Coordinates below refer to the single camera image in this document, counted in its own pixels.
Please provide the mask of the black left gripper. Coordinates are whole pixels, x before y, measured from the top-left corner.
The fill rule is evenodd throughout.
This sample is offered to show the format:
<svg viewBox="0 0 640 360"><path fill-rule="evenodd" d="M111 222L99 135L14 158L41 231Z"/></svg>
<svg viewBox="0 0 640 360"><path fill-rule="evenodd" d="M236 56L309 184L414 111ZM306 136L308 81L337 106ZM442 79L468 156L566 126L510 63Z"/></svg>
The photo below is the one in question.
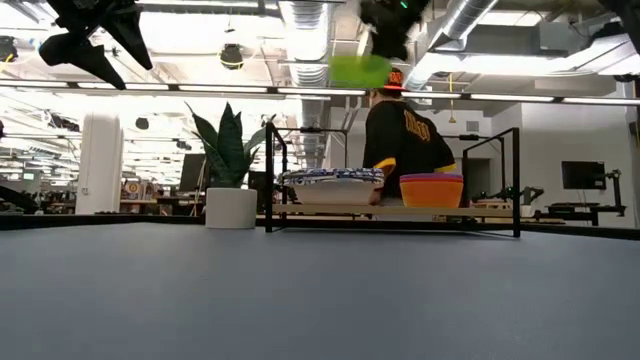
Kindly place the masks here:
<svg viewBox="0 0 640 360"><path fill-rule="evenodd" d="M103 27L146 70L153 64L139 26L142 8L136 0L45 0L57 14L55 23L68 30ZM71 33L49 37L38 50L49 66L73 65L109 83L126 88L123 79L105 57L102 45Z"/></svg>

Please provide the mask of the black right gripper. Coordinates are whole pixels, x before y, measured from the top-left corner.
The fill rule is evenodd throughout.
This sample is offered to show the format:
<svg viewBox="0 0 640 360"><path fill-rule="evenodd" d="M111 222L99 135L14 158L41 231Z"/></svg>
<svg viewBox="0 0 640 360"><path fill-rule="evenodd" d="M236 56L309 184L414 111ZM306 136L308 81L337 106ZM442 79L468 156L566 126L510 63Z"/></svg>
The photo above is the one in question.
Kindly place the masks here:
<svg viewBox="0 0 640 360"><path fill-rule="evenodd" d="M422 20L424 10L431 0L360 0L359 17L376 30L392 29L391 50L386 38L372 33L372 54L378 57L408 59L406 32Z"/></svg>

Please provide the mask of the green plastic bowl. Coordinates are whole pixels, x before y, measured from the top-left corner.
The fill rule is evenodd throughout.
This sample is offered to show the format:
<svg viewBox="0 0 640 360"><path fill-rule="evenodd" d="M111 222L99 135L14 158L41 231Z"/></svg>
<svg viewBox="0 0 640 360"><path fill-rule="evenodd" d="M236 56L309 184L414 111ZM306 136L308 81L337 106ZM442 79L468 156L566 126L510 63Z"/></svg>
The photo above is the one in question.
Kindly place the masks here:
<svg viewBox="0 0 640 360"><path fill-rule="evenodd" d="M330 82L341 88L380 88L392 69L389 59L377 55L334 56L328 61Z"/></svg>

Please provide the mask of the blue patterned paper bowl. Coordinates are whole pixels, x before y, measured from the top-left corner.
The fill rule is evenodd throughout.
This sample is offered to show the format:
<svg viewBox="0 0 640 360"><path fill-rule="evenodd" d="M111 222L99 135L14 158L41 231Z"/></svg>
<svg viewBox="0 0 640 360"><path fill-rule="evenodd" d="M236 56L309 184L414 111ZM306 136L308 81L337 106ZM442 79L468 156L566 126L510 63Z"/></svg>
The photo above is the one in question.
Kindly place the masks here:
<svg viewBox="0 0 640 360"><path fill-rule="evenodd" d="M309 168L295 171L287 171L283 177L306 177L306 176L336 176L336 177L383 177L384 172L378 168Z"/></svg>
<svg viewBox="0 0 640 360"><path fill-rule="evenodd" d="M368 205L369 197L380 185L366 183L315 183L290 186L305 205Z"/></svg>
<svg viewBox="0 0 640 360"><path fill-rule="evenodd" d="M331 183L331 182L337 182L337 183L366 183L366 184L375 184L375 185L380 185L384 183L384 180L382 178L352 178L352 177L343 177L343 178L339 178L339 177L315 177L315 178L303 178L303 177L297 177L297 178L286 178L282 180L282 184L283 185L287 185L287 186L305 186L305 185L311 185L311 184L315 184L315 183Z"/></svg>
<svg viewBox="0 0 640 360"><path fill-rule="evenodd" d="M281 177L282 180L294 180L294 179L321 179L321 178L345 178L345 179L360 179L360 180L372 180L381 181L384 180L384 176L378 173L300 173L300 174L286 174Z"/></svg>

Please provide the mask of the yellow plastic bowl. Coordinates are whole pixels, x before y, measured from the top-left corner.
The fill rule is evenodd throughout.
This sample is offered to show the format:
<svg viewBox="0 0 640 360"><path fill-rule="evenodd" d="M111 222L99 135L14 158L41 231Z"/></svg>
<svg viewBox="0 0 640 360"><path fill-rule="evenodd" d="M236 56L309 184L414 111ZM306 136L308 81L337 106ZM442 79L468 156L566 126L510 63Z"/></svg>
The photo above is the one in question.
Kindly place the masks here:
<svg viewBox="0 0 640 360"><path fill-rule="evenodd" d="M400 183L407 207L458 208L463 182L453 180L410 180Z"/></svg>

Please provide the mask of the person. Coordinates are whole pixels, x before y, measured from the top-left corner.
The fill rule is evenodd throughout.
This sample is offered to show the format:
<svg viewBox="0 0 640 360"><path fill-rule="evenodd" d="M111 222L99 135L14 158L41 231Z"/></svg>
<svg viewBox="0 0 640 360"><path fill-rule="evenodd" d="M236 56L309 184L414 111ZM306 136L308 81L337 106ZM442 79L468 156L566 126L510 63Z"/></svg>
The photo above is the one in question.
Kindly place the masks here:
<svg viewBox="0 0 640 360"><path fill-rule="evenodd" d="M380 169L384 175L382 187L369 197L371 205L399 205L404 175L456 168L453 152L435 124L402 99L403 82L404 73L393 68L384 84L369 92L362 166Z"/></svg>

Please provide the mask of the white round column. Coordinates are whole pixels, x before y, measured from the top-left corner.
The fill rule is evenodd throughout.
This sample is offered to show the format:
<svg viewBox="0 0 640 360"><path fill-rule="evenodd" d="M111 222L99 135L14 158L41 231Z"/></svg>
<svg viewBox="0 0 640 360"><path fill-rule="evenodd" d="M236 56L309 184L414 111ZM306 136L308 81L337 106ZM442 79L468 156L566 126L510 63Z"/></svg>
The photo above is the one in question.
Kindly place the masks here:
<svg viewBox="0 0 640 360"><path fill-rule="evenodd" d="M124 132L115 113L84 117L75 213L117 212L120 207Z"/></svg>

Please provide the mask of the long ceiling light strip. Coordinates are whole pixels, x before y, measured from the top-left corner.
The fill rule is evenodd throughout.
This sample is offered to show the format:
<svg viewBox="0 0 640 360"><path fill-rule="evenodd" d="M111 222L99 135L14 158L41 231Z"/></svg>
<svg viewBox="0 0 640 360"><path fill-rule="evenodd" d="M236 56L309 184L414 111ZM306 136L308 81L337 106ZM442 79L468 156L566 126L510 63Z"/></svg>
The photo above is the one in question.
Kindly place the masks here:
<svg viewBox="0 0 640 360"><path fill-rule="evenodd" d="M20 90L51 90L68 92L103 91L116 94L175 95L175 96L208 96L213 94L239 96L303 96L303 97L364 97L365 89L347 88L308 88L308 87L274 87L274 86L246 86L246 85L189 85L176 83L126 83L125 88L119 90L105 82L71 82L51 80L19 80L0 79L0 88ZM410 100L452 100L470 102L512 102L512 103L541 103L560 105L587 106L620 106L640 107L638 98L613 97L563 97L551 95L522 95L522 94L491 94L468 92L403 92L402 95Z"/></svg>

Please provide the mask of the snake plant in white pot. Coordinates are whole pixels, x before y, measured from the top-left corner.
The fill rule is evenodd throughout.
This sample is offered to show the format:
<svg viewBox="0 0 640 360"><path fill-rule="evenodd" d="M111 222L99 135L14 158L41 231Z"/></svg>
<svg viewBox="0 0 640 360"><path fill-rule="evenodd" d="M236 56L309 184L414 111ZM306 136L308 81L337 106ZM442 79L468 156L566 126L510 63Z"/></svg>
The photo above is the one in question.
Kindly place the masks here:
<svg viewBox="0 0 640 360"><path fill-rule="evenodd" d="M252 229L256 224L258 192L245 189L259 146L266 140L266 129L257 130L243 140L242 114L227 103L217 126L204 117L192 115L201 141L210 180L205 199L205 226L210 229Z"/></svg>

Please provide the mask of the blue-grey table mat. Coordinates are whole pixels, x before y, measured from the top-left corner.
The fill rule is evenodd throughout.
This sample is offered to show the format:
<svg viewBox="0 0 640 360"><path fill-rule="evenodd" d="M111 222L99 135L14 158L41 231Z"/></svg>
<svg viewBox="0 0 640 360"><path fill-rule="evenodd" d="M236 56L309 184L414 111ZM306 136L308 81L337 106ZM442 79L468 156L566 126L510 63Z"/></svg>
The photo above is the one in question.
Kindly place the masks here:
<svg viewBox="0 0 640 360"><path fill-rule="evenodd" d="M640 243L3 231L0 360L640 360Z"/></svg>

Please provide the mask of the silver ceiling duct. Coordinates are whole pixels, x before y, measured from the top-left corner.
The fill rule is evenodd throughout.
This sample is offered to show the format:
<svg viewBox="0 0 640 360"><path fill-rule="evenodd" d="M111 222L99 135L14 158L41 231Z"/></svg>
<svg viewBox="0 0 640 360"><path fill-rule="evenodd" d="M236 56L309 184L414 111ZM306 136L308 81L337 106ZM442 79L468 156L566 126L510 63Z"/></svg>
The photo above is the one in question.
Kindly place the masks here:
<svg viewBox="0 0 640 360"><path fill-rule="evenodd" d="M314 1L278 1L286 29L286 43L291 81L294 87L325 88L329 70L326 57L329 48L332 6ZM300 127L324 127L323 100L300 100L297 115ZM326 134L302 134L301 152L305 167L320 167L324 156Z"/></svg>

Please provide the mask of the black table frame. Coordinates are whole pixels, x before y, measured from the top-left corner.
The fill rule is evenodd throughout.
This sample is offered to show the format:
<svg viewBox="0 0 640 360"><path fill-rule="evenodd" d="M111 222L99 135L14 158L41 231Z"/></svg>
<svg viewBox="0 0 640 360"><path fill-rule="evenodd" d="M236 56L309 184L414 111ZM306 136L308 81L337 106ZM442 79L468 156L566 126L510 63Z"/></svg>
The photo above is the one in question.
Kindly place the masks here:
<svg viewBox="0 0 640 360"><path fill-rule="evenodd" d="M154 216L132 214L98 214L98 215L19 215L0 214L0 230L21 230L35 228L111 225L129 223L153 223L166 225L202 225L202 218L188 216ZM438 223L438 222L389 222L372 220L346 219L309 219L287 218L256 220L258 227L267 226L271 230L284 228L318 228L318 229L353 229L353 230L385 230L385 231L428 231L428 232L514 232L514 226L506 223ZM575 235L609 239L640 241L640 229L575 227L567 225L548 225L539 223L522 223L519 231L550 233L557 235Z"/></svg>

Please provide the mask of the wooden shelf with black frame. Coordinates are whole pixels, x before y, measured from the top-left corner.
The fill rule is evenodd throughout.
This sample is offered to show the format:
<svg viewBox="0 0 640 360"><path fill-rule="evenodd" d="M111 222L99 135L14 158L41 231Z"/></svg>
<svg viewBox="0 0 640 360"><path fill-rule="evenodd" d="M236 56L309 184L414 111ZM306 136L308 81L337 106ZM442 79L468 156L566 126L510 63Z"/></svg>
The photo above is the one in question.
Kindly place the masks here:
<svg viewBox="0 0 640 360"><path fill-rule="evenodd" d="M256 221L263 226L267 233L284 228L323 228L323 229L364 229L364 230L401 230L401 231L453 231L453 232L490 232L510 230L512 236L521 236L523 225L521 224L520 204L520 129L513 127L507 129L493 138L503 140L508 134L512 136L512 185L514 193L511 196L512 209L480 209L463 206L461 208L408 208L408 207L380 207L373 205L304 205L290 204L288 202L288 190L281 187L281 201L272 199L274 190L274 150L273 143L281 145L282 159L287 159L287 145L280 135L280 129L268 123L265 126L266 134L266 175L265 184L267 198L265 200L265 215L262 220ZM409 221L347 221L349 215L437 215L458 218L456 222L409 222Z"/></svg>

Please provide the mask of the black wall monitor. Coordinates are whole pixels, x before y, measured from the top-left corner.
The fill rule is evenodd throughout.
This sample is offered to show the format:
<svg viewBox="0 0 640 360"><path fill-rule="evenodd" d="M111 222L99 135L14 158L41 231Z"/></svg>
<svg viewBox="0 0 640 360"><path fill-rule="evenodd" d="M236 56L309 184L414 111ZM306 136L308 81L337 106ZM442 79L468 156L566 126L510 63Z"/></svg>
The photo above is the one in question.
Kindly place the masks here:
<svg viewBox="0 0 640 360"><path fill-rule="evenodd" d="M605 190L606 172L603 162L562 161L563 188L567 190Z"/></svg>

